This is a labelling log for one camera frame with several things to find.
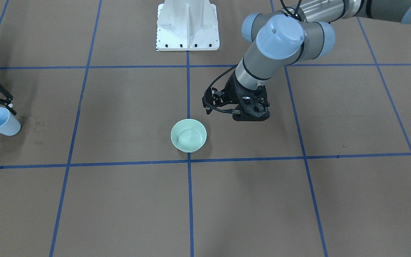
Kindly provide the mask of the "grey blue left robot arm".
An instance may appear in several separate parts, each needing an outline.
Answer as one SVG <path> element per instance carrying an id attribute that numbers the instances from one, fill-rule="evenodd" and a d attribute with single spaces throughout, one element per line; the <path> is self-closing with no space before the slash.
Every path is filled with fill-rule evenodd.
<path id="1" fill-rule="evenodd" d="M 270 117 L 266 85 L 284 66 L 322 57 L 333 49 L 332 22 L 351 17 L 411 25 L 411 0 L 308 0 L 273 13 L 253 13 L 242 24 L 250 48 L 230 68 L 224 89 L 208 86 L 202 97 L 207 114 L 231 114 L 235 121 Z"/>

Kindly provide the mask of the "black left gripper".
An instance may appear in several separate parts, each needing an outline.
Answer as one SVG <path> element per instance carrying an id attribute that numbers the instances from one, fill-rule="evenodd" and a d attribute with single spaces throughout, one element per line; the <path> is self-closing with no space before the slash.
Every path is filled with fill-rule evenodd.
<path id="1" fill-rule="evenodd" d="M 230 78 L 227 80 L 225 88 L 222 91 L 216 89 L 211 89 L 212 97 L 203 96 L 202 103 L 207 115 L 214 110 L 214 98 L 221 98 L 224 94 L 229 100 L 225 102 L 227 104 L 238 105 L 256 105 L 261 104 L 269 109 L 269 101 L 267 99 L 267 91 L 265 86 L 258 82 L 256 83 L 257 88 L 255 90 L 250 90 L 241 85 L 241 83 L 236 78 L 235 74 L 232 73 Z"/>

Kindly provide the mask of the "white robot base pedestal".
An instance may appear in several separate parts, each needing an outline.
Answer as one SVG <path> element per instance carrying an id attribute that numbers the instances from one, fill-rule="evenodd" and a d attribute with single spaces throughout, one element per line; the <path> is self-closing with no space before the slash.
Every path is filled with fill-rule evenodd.
<path id="1" fill-rule="evenodd" d="M 208 0 L 165 0 L 157 8 L 157 51 L 220 48 L 216 5 Z"/>

